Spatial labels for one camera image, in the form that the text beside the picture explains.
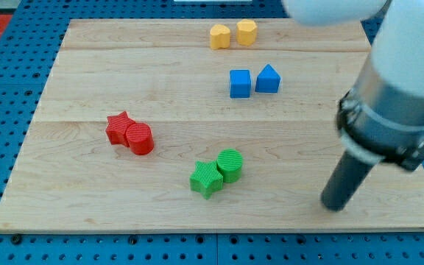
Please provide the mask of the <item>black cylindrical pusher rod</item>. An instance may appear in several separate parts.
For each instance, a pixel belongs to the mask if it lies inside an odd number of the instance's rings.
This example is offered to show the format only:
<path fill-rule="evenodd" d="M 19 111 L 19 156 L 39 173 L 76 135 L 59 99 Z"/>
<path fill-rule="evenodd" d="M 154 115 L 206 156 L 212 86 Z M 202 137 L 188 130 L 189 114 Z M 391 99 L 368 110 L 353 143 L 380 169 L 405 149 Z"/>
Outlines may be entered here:
<path fill-rule="evenodd" d="M 328 210 L 341 211 L 373 167 L 345 151 L 322 190 L 322 204 Z"/>

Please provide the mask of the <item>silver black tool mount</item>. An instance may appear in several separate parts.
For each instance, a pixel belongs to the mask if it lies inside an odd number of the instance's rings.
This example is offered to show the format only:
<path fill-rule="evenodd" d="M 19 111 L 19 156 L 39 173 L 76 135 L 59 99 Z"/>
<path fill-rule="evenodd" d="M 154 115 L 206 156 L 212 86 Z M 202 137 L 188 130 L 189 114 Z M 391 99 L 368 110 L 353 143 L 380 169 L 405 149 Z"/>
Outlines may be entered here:
<path fill-rule="evenodd" d="M 338 171 L 393 163 L 412 172 L 424 161 L 424 92 L 385 80 L 371 57 L 340 100 L 336 124 L 346 148 Z"/>

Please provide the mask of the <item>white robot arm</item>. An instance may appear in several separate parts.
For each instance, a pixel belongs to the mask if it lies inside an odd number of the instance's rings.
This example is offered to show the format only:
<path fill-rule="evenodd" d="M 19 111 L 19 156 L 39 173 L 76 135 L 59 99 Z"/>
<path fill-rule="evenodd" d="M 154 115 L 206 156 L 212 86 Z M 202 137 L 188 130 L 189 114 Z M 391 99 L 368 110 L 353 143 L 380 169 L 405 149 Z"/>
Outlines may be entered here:
<path fill-rule="evenodd" d="M 340 211 L 375 165 L 394 163 L 412 171 L 424 161 L 424 0 L 287 0 L 284 7 L 306 26 L 385 13 L 371 52 L 336 114 L 345 152 L 321 200 L 326 208 Z"/>

